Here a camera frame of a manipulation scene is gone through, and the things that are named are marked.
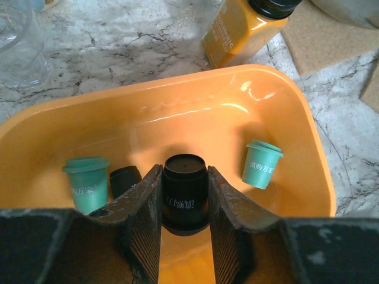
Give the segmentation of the brown cardboard sheet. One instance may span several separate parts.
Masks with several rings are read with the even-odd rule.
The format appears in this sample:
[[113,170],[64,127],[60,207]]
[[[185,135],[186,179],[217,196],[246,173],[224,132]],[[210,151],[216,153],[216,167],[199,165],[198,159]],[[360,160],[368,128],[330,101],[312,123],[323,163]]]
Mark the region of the brown cardboard sheet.
[[378,54],[374,56],[368,78],[359,99],[378,113]]

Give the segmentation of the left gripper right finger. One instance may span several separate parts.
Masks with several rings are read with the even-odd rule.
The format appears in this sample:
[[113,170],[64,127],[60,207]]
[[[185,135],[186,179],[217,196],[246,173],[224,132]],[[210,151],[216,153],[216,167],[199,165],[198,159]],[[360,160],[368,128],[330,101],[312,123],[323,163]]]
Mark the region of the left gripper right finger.
[[377,283],[378,219],[283,218],[208,168],[217,283]]

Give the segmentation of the teal coffee capsule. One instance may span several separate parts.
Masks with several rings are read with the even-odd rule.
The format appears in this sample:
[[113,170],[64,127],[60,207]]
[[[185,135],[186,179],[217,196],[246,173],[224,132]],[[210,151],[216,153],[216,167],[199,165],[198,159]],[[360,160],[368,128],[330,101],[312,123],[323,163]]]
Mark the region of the teal coffee capsule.
[[77,157],[68,159],[62,167],[68,175],[74,206],[82,214],[107,204],[109,165],[104,157]]
[[258,189],[266,189],[280,158],[281,149],[261,140],[252,140],[248,148],[242,181]]

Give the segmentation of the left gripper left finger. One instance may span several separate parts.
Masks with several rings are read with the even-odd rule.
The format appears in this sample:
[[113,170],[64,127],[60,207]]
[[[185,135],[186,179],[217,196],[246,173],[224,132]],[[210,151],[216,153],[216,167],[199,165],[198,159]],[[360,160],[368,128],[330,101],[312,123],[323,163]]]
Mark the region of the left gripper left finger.
[[157,283],[162,166],[86,216],[73,209],[1,211],[2,283]]

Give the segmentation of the orange plastic storage basket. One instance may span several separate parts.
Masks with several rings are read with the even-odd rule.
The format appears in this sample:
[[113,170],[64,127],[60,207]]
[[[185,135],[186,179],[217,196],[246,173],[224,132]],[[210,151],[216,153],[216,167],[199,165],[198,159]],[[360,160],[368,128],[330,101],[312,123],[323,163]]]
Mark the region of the orange plastic storage basket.
[[[284,154],[264,190],[242,181],[252,140]],[[256,64],[73,96],[12,116],[1,125],[1,211],[78,211],[62,171],[68,159],[109,161],[108,205],[116,200],[111,172],[136,166],[143,179],[177,154],[201,157],[207,172],[215,167],[232,187],[280,217],[335,214],[332,178],[305,97],[286,75]],[[175,235],[161,225],[157,283],[217,283],[209,201],[208,207],[209,225],[194,235]]]

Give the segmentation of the black coffee capsule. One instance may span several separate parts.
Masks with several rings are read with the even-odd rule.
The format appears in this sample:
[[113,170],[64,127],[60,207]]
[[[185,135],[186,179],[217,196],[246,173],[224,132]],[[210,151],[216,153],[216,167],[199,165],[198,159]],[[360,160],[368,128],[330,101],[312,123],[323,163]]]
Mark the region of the black coffee capsule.
[[162,225],[172,234],[190,236],[209,225],[208,172],[194,154],[168,158],[162,172]]
[[136,166],[126,166],[110,173],[113,198],[116,199],[142,180]]

